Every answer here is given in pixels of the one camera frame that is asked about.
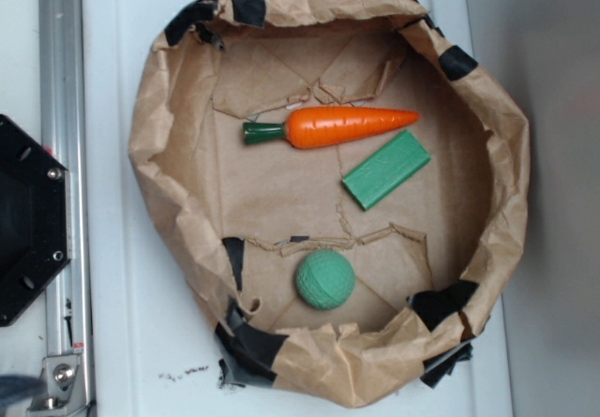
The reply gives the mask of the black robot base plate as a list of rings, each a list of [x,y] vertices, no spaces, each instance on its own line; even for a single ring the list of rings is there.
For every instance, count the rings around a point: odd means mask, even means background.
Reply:
[[[67,170],[1,116],[1,325],[8,327],[70,261]]]

